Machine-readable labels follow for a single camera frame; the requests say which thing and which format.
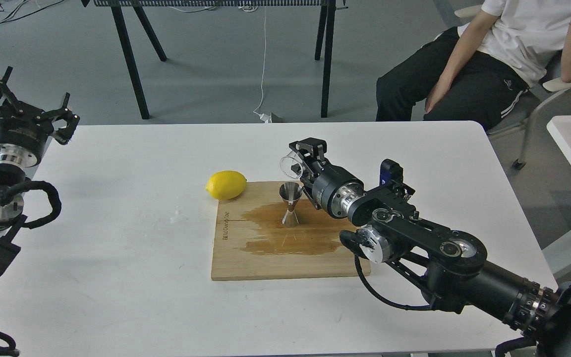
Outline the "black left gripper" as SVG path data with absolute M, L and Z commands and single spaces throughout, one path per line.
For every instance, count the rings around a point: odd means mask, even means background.
M 18 100 L 7 85 L 12 72 L 13 67 L 7 67 L 0 79 L 0 164 L 34 167 L 45 154 L 48 136 L 60 145 L 68 144 L 80 117 L 68 108 L 70 93 L 66 92 L 61 108 L 43 112 L 43 124 L 32 122 L 29 106 Z M 65 126 L 55 129 L 54 123 L 59 120 Z

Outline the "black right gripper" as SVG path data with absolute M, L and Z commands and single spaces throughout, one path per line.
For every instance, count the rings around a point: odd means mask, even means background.
M 306 166 L 294 166 L 293 173 L 310 202 L 333 218 L 347 217 L 351 204 L 365 196 L 362 181 L 343 167 L 328 164 L 326 140 L 306 138 L 288 146 L 298 152 Z

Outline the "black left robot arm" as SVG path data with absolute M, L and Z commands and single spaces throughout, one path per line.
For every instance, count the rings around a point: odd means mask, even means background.
M 47 181 L 31 180 L 25 169 L 41 162 L 49 137 L 68 144 L 80 120 L 68 108 L 69 93 L 61 108 L 51 111 L 18 100 L 7 85 L 12 71 L 8 67 L 0 79 L 0 277 L 20 252 L 13 244 L 18 231 L 44 226 L 61 213 L 57 189 Z M 46 193 L 52 210 L 29 222 L 23 214 L 23 194 L 35 190 Z

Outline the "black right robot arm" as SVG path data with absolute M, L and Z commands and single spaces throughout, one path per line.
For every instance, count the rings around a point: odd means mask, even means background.
M 496 347 L 497 357 L 530 346 L 538 357 L 571 357 L 571 282 L 556 292 L 544 289 L 489 262 L 473 235 L 420 218 L 408 203 L 414 190 L 392 160 L 381 163 L 380 185 L 366 191 L 362 181 L 327 160 L 324 140 L 307 138 L 289 147 L 295 155 L 291 170 L 313 206 L 356 226 L 341 231 L 340 242 L 355 255 L 358 276 L 375 298 L 397 309 L 458 314 L 473 305 L 521 331 L 521 338 Z M 363 275 L 361 258 L 393 268 L 420 289 L 426 305 L 383 298 Z

